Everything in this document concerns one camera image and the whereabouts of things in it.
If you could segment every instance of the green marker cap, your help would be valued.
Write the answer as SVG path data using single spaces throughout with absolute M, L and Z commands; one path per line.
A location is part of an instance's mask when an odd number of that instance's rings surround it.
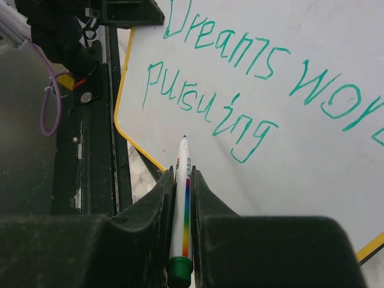
M 188 288 L 191 286 L 193 263 L 186 257 L 173 257 L 167 261 L 167 284 L 169 288 Z

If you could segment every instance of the yellow edge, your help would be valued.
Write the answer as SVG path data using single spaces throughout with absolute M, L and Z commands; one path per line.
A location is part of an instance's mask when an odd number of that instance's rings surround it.
M 115 114 L 114 114 L 114 120 L 115 120 L 115 126 L 116 129 L 119 131 L 119 133 L 126 138 L 137 150 L 139 150 L 146 158 L 148 158 L 152 163 L 154 163 L 162 172 L 165 171 L 165 168 L 163 165 L 161 165 L 158 161 L 156 161 L 153 157 L 151 157 L 143 148 L 141 148 L 131 137 L 126 135 L 120 128 L 119 122 L 118 122 L 118 112 L 119 112 L 119 107 L 120 107 L 120 99 L 121 99 L 121 94 L 122 90 L 124 87 L 124 82 L 125 82 L 125 75 L 128 71 L 128 62 L 130 59 L 130 54 L 131 54 L 131 49 L 132 49 L 132 43 L 133 43 L 133 37 L 135 33 L 136 28 L 132 27 L 131 29 L 131 34 L 130 34 L 130 39 L 128 41 L 128 47 L 127 47 L 127 54 L 125 55 L 125 61 L 124 61 L 124 69 L 122 72 L 121 76 L 121 81 L 120 81 L 120 87 L 119 87 L 119 94 L 118 94 L 118 99 L 116 102 L 116 107 L 115 107 Z
M 141 148 L 131 137 L 126 135 L 119 127 L 118 122 L 118 112 L 119 112 L 119 106 L 120 106 L 120 99 L 122 94 L 122 89 L 124 87 L 125 82 L 125 74 L 128 71 L 128 62 L 130 59 L 131 54 L 131 48 L 133 43 L 133 37 L 135 33 L 135 27 L 132 27 L 130 39 L 128 41 L 128 48 L 127 48 L 127 54 L 125 56 L 125 62 L 124 62 L 124 70 L 122 72 L 121 81 L 120 81 L 120 88 L 119 88 L 119 94 L 118 99 L 116 102 L 116 108 L 115 108 L 115 125 L 116 129 L 119 131 L 119 133 L 126 138 L 137 150 L 139 150 L 146 158 L 148 158 L 152 163 L 154 163 L 161 171 L 165 171 L 165 168 L 163 165 L 161 165 L 158 161 L 156 161 L 153 157 L 151 157 L 143 148 Z M 378 247 L 380 247 L 384 243 L 384 232 L 381 233 L 378 237 L 374 238 L 369 244 L 367 244 L 363 249 L 361 249 L 356 254 L 357 260 L 360 262 L 364 260 L 367 256 L 369 256 L 374 250 L 376 250 Z

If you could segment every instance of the marble surface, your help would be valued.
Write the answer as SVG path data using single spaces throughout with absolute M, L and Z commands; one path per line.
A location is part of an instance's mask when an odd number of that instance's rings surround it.
M 129 30 L 118 30 L 119 54 L 122 69 L 124 69 L 129 35 Z M 128 153 L 130 156 L 133 202 L 135 202 L 152 189 L 155 185 L 155 181 L 146 169 L 146 166 L 135 148 L 132 147 L 130 143 L 128 143 Z M 384 249 L 381 249 L 375 256 L 364 263 L 361 269 L 369 288 L 384 288 Z M 192 278 L 193 283 L 191 287 L 195 287 L 194 277 Z

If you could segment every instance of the bolt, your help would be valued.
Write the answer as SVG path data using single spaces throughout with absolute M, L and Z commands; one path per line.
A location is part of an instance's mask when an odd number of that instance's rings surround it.
M 92 100 L 92 93 L 90 92 L 85 92 L 81 98 L 80 98 L 80 102 L 85 104 L 85 103 L 88 103 Z

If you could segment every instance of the pen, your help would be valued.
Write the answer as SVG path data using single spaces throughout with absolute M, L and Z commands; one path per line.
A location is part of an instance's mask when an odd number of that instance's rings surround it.
M 169 260 L 166 263 L 167 284 L 169 288 L 188 288 L 193 271 L 191 237 L 191 159 L 187 137 L 180 141 L 176 163 L 176 200 L 173 215 L 172 238 Z

